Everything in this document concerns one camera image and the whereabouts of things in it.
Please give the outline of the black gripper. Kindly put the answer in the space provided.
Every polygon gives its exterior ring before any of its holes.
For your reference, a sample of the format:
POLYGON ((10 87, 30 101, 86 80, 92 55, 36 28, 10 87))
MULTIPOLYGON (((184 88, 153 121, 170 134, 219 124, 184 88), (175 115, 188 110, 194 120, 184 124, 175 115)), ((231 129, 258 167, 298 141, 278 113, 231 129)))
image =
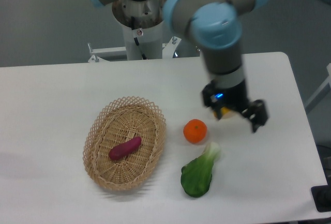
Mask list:
POLYGON ((216 81, 212 80, 203 88, 202 99, 204 105, 212 110, 217 120, 222 119, 227 113, 226 108, 229 108, 251 123, 253 133, 264 126, 269 117, 264 100, 249 101, 246 80, 229 88, 218 88, 216 81))

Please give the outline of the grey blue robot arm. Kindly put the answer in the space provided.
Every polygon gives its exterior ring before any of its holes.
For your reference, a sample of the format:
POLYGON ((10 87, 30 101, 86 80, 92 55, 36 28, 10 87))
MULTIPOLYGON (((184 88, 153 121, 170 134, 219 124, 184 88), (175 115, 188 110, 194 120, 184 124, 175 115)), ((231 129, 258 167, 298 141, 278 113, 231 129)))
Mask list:
POLYGON ((210 83, 202 90, 204 105, 222 118, 222 108, 239 113, 253 131, 268 120, 265 102, 250 101, 241 53, 242 27, 238 16, 268 0, 91 0, 111 5, 123 28, 129 60, 162 58, 162 31, 196 46, 204 59, 210 83))

